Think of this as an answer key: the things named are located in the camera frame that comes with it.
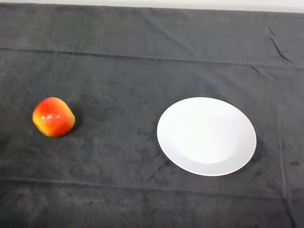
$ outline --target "dark gray cloth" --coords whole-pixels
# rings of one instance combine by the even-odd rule
[[[0,4],[0,227],[304,227],[304,15]],[[32,123],[45,97],[67,136]],[[160,150],[171,104],[206,96],[257,134],[204,177]]]

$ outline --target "plate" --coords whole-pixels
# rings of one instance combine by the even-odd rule
[[[254,127],[240,110],[207,97],[170,106],[158,122],[157,138],[172,162],[204,176],[239,170],[252,158],[257,145]]]

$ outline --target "apple skin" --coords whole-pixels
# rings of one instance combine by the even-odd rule
[[[48,97],[35,108],[33,122],[44,135],[60,137],[73,128],[75,117],[64,101]]]

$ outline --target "round plate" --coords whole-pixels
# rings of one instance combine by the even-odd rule
[[[251,122],[240,110],[206,97],[185,99],[169,107],[158,122],[157,138],[172,162],[205,176],[242,168],[257,143]]]

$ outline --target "red and yellow apple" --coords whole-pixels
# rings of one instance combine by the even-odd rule
[[[33,122],[44,135],[59,137],[72,129],[75,117],[64,101],[49,97],[35,108]]]

